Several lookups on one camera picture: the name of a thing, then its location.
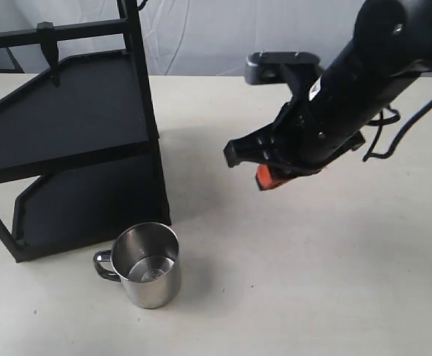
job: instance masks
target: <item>mug rim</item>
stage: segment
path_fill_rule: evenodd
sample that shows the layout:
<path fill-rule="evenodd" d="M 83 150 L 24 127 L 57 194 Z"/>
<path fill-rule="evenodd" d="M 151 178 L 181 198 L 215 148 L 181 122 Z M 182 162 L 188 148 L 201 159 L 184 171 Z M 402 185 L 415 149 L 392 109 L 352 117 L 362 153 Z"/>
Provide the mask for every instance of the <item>mug rim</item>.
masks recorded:
<path fill-rule="evenodd" d="M 136 280 L 129 280 L 127 277 L 123 276 L 122 274 L 120 274 L 119 271 L 117 271 L 117 269 L 114 267 L 114 261 L 113 261 L 113 256 L 114 256 L 114 247 L 117 245 L 117 243 L 119 242 L 119 240 L 125 235 L 127 234 L 130 230 L 134 230 L 135 228 L 141 226 L 141 225 L 160 225 L 164 228 L 166 228 L 168 231 L 171 232 L 171 234 L 173 235 L 173 237 L 176 239 L 177 241 L 177 246 L 178 246 L 178 253 L 177 253 L 177 257 L 174 260 L 174 264 L 173 266 L 166 271 L 164 274 L 162 274 L 161 276 L 159 276 L 156 280 L 150 280 L 148 282 L 137 282 Z M 115 239 L 114 243 L 112 244 L 112 248 L 111 248 L 111 266 L 112 269 L 115 271 L 115 273 L 117 273 L 119 275 L 119 277 L 123 280 L 126 280 L 127 282 L 130 283 L 136 283 L 136 284 L 149 284 L 149 283 L 153 283 L 153 282 L 157 282 L 158 280 L 161 280 L 162 278 L 164 278 L 168 273 L 170 273 L 171 271 L 173 271 L 173 268 L 175 267 L 175 265 L 177 264 L 177 261 L 180 259 L 180 240 L 178 239 L 177 234 L 173 231 L 172 228 L 170 228 L 169 226 L 162 224 L 161 222 L 155 222 L 155 221 L 146 221 L 146 222 L 140 222 L 136 225 L 131 226 L 130 228 L 127 228 L 124 232 L 122 232 L 118 238 Z"/>

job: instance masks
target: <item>mug handle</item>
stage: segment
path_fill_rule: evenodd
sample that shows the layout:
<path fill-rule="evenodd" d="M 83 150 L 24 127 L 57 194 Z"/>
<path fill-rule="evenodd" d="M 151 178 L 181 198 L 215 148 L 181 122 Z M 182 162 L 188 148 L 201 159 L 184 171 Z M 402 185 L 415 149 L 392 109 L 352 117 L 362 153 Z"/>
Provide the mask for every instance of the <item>mug handle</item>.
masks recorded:
<path fill-rule="evenodd" d="M 94 262 L 94 268 L 100 277 L 105 280 L 111 280 L 112 282 L 120 282 L 120 277 L 116 272 L 109 271 L 101 266 L 101 262 L 111 261 L 111 250 L 99 251 L 94 255 L 92 262 Z"/>

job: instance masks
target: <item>black rack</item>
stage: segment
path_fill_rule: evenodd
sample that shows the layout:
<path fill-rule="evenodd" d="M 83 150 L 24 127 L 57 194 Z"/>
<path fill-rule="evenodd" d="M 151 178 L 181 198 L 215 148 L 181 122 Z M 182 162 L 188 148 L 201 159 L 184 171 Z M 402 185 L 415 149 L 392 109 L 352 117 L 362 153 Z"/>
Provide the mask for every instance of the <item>black rack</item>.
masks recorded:
<path fill-rule="evenodd" d="M 0 100 L 0 183 L 41 176 L 0 239 L 17 262 L 112 240 L 142 221 L 170 224 L 135 0 L 120 19 L 0 33 L 40 44 L 50 69 Z M 58 41 L 123 34 L 124 50 L 58 62 Z"/>

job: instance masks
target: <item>label sticker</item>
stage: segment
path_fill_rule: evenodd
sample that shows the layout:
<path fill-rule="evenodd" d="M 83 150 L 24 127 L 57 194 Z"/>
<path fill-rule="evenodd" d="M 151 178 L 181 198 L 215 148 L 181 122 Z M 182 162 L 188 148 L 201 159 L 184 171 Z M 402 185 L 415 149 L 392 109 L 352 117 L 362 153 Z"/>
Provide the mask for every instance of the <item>label sticker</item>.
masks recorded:
<path fill-rule="evenodd" d="M 315 82 L 315 84 L 310 89 L 310 92 L 308 93 L 308 100 L 312 101 L 317 96 L 318 93 L 320 93 L 321 90 L 321 77 L 318 78 L 318 80 Z"/>

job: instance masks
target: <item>black shelf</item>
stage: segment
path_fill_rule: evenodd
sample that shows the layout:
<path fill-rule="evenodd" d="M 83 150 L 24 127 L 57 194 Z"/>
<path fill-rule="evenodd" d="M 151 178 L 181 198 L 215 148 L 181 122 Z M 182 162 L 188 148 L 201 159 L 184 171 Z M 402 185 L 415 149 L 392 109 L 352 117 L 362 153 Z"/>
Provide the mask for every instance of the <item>black shelf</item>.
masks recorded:
<path fill-rule="evenodd" d="M 151 166 L 145 155 L 39 178 L 16 199 L 17 262 L 113 240 L 144 221 L 169 225 Z"/>
<path fill-rule="evenodd" d="M 68 57 L 0 100 L 0 182 L 150 151 L 131 56 Z"/>

